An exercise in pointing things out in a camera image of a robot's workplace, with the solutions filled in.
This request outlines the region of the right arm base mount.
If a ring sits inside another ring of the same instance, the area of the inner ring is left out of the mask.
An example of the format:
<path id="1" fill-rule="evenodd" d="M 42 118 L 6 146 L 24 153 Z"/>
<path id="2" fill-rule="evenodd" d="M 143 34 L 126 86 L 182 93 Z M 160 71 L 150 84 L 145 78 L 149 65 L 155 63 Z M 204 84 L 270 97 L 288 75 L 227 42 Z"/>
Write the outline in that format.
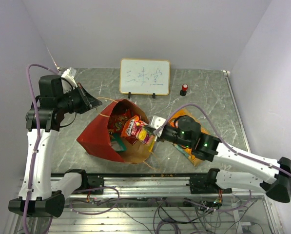
<path id="1" fill-rule="evenodd" d="M 207 174 L 199 173 L 190 176 L 186 186 L 190 188 L 191 194 L 218 194 L 220 188 L 207 179 Z"/>

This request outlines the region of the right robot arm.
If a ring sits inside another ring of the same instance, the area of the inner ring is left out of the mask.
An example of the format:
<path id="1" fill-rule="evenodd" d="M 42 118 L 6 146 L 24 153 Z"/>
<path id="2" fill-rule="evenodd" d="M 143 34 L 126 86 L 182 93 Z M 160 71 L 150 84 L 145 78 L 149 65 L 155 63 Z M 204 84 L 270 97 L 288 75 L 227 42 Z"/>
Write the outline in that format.
<path id="1" fill-rule="evenodd" d="M 233 147 L 202 132 L 200 123 L 190 116 L 179 116 L 173 124 L 154 116 L 145 129 L 157 140 L 190 149 L 200 160 L 242 169 L 241 172 L 209 169 L 204 187 L 210 193 L 219 189 L 238 188 L 262 192 L 281 203 L 291 200 L 291 160 L 286 157 L 271 159 Z"/>

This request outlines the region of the red paper bag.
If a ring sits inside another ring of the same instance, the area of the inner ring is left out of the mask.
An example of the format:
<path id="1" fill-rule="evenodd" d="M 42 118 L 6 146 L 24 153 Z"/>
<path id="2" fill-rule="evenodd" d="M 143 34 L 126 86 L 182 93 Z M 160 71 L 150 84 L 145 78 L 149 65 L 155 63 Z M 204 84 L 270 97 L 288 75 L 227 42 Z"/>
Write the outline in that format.
<path id="1" fill-rule="evenodd" d="M 106 97 L 98 99 L 108 100 L 110 104 L 88 124 L 78 136 L 77 142 L 92 156 L 126 164 L 145 164 L 151 169 L 155 169 L 154 166 L 146 162 L 150 155 L 154 154 L 152 145 L 147 146 L 136 139 L 121 137 L 121 133 L 111 135 L 107 128 L 111 114 L 130 110 L 132 117 L 138 115 L 142 121 L 148 123 L 149 120 L 145 112 L 127 99 Z"/>

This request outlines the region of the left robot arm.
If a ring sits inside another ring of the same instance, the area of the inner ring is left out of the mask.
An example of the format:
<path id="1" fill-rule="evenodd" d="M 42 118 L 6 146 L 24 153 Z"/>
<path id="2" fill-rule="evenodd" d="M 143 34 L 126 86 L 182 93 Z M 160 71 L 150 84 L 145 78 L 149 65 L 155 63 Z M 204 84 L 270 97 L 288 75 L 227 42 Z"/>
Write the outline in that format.
<path id="1" fill-rule="evenodd" d="M 27 217 L 60 217 L 65 200 L 74 191 L 82 194 L 89 182 L 83 169 L 70 169 L 54 184 L 51 183 L 51 161 L 61 122 L 66 113 L 83 114 L 102 105 L 80 83 L 75 86 L 59 75 L 39 79 L 40 95 L 33 98 L 26 114 L 28 156 L 25 176 L 18 198 L 9 201 L 9 211 Z"/>

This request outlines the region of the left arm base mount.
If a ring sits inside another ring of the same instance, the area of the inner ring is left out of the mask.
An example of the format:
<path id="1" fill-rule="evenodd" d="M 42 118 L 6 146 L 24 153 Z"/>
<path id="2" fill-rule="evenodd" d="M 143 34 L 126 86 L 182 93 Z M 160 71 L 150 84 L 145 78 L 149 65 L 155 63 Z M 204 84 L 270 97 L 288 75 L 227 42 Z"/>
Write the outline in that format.
<path id="1" fill-rule="evenodd" d="M 104 178 L 99 176 L 99 175 L 89 175 L 88 176 L 88 188 L 89 189 L 95 189 L 97 190 L 90 191 L 90 194 L 93 195 L 102 195 L 103 194 L 103 189 L 102 187 L 104 186 Z"/>

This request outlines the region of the pink yellow snack bag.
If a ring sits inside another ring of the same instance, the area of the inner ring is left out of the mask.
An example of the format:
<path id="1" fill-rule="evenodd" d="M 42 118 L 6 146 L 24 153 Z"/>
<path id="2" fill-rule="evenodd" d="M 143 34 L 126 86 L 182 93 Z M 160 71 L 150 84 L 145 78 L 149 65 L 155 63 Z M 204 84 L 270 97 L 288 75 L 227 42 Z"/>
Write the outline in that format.
<path id="1" fill-rule="evenodd" d="M 135 115 L 130 118 L 124 125 L 121 137 L 133 138 L 140 141 L 142 144 L 150 146 L 155 136 L 149 130 L 146 130 L 148 124 L 141 120 L 140 116 Z"/>

